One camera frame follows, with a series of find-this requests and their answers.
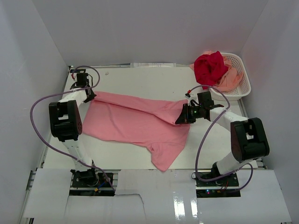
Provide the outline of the pink t-shirt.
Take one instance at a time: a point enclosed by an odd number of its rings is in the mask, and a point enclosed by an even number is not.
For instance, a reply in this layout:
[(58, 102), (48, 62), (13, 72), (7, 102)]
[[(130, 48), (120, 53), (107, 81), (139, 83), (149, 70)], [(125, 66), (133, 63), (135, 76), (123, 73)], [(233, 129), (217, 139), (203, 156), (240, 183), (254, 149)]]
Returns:
[(185, 103), (98, 91), (87, 110), (83, 133), (145, 147), (153, 165), (164, 172), (187, 142), (190, 125), (175, 123)]

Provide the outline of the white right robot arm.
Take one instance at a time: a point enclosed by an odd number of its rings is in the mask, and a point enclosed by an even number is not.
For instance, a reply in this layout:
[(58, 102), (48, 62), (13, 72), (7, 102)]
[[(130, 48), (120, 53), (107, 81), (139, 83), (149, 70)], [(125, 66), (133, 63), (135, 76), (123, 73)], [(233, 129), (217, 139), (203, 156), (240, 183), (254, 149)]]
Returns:
[(218, 124), (230, 132), (230, 153), (215, 162), (208, 174), (195, 171), (192, 175), (194, 179), (212, 181), (214, 185), (222, 186), (227, 182), (228, 175), (269, 155), (270, 147), (259, 118), (250, 119), (230, 112), (223, 105), (215, 104), (208, 91), (198, 93), (197, 100), (190, 92), (185, 97), (188, 102), (183, 104), (181, 114), (175, 122), (177, 125), (193, 124), (197, 119), (206, 119), (212, 125)]

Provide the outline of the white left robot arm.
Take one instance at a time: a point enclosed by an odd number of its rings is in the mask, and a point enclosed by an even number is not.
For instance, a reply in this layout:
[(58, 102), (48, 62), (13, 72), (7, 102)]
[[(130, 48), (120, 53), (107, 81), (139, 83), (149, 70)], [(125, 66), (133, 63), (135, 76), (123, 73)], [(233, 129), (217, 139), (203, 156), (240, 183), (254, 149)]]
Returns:
[(88, 73), (77, 73), (75, 83), (71, 86), (71, 92), (62, 97), (58, 102), (49, 104), (50, 128), (53, 137), (58, 138), (72, 156), (76, 171), (87, 171), (93, 161), (87, 154), (83, 142), (79, 140), (83, 125), (79, 113), (79, 106), (92, 101), (96, 94), (90, 87), (93, 79)]

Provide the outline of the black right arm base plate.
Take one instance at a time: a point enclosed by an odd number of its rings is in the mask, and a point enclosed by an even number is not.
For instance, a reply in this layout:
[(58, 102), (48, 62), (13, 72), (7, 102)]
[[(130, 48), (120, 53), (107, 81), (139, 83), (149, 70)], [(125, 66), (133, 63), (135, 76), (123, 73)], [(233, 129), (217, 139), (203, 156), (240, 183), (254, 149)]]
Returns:
[(225, 190), (239, 188), (239, 182), (236, 174), (217, 179), (215, 181), (204, 182), (199, 180), (195, 172), (191, 174), (191, 178), (195, 180), (196, 189), (200, 190)]

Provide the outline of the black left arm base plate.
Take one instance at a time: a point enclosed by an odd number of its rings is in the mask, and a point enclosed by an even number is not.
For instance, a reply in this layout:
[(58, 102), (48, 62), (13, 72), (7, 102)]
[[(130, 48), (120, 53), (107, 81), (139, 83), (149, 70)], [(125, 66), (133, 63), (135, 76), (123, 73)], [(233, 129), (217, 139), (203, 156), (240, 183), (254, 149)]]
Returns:
[(71, 169), (72, 180), (71, 187), (74, 189), (86, 189), (86, 188), (111, 188), (108, 180), (113, 183), (114, 174), (106, 173), (105, 176), (102, 172), (97, 172), (95, 169), (88, 169), (86, 171), (77, 171)]

